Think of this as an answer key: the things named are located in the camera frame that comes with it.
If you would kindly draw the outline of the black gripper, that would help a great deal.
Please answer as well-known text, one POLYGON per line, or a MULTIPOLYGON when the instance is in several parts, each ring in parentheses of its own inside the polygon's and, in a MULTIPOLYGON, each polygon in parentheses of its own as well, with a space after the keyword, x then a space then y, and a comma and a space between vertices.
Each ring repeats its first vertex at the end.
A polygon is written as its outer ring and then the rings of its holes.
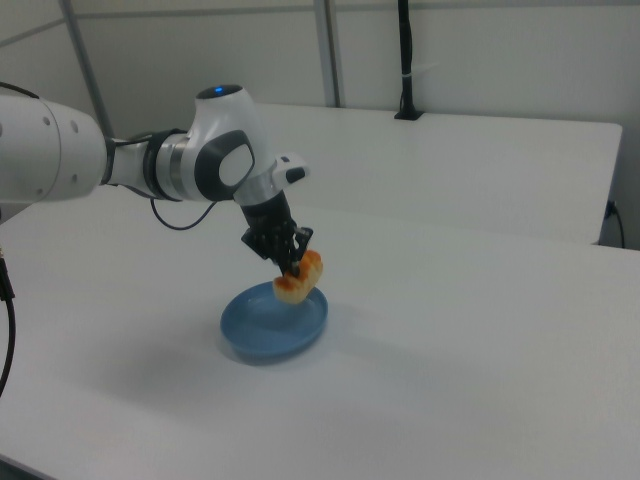
POLYGON ((296 226, 284 193, 241 207, 248 229, 241 240, 262 259, 272 260, 282 275, 299 273, 314 231, 296 226))

